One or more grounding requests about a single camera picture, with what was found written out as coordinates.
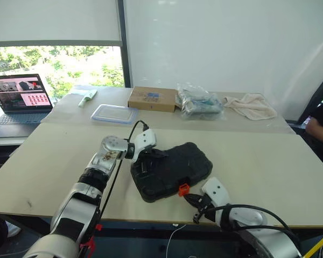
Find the black plastic case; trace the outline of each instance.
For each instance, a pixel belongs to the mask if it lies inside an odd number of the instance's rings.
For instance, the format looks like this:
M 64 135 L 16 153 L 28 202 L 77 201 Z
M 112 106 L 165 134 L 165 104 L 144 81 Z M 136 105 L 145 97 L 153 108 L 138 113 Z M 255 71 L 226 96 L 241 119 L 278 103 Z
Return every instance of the black plastic case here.
M 144 201 L 176 194 L 179 186 L 197 184 L 212 171 L 213 164 L 196 144 L 187 142 L 172 149 L 152 149 L 142 153 L 131 165 L 130 172 Z

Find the white cable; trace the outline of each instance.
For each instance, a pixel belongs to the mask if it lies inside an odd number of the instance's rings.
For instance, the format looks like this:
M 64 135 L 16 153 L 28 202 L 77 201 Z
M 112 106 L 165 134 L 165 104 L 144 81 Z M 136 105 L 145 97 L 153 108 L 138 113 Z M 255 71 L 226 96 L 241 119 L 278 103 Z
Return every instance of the white cable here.
M 15 254 L 21 254 L 21 253 L 24 253 L 24 252 L 27 252 L 30 248 L 26 249 L 26 250 L 23 250 L 23 251 L 20 251 L 20 252 L 16 252 L 16 253 L 10 253 L 10 254 L 1 254 L 0 257 L 4 257 L 4 256 L 8 256 L 8 255 L 15 255 Z
M 184 228 L 186 225 L 181 226 L 180 228 L 177 228 L 175 231 L 172 232 L 172 234 L 170 235 L 170 238 L 168 239 L 168 243 L 167 243 L 167 247 L 166 247 L 166 258 L 167 258 L 167 251 L 168 251 L 168 246 L 170 244 L 171 238 L 173 236 L 174 233 L 176 233 L 177 231 L 181 230 L 182 228 Z

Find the green foliage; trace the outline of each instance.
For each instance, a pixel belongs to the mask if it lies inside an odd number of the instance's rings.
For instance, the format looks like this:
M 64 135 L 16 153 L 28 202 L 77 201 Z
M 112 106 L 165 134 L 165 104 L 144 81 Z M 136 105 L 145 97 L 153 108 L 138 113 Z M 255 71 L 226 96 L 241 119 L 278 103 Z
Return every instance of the green foliage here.
M 46 75 L 56 99 L 61 99 L 73 85 L 84 80 L 92 85 L 123 87 L 122 67 L 116 65 L 119 62 L 115 62 L 117 56 L 113 56 L 113 49 L 101 46 L 0 47 L 0 73 L 24 73 L 38 66 L 37 70 Z M 98 61 L 102 62 L 99 67 L 88 71 Z

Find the clear plastic lid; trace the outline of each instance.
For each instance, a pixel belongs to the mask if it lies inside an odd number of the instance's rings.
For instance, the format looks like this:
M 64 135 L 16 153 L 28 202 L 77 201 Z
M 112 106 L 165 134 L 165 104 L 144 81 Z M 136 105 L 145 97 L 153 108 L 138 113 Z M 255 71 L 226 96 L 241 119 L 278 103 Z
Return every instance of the clear plastic lid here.
M 112 123 L 132 124 L 138 110 L 125 106 L 100 105 L 91 118 Z

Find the window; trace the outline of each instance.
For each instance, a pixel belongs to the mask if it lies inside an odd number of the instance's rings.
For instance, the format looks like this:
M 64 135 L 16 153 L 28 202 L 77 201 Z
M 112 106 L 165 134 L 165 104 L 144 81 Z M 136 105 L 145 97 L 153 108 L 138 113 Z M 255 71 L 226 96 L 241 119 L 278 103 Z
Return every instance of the window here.
M 124 87 L 120 47 L 0 47 L 0 75 L 38 73 L 53 101 L 75 84 Z

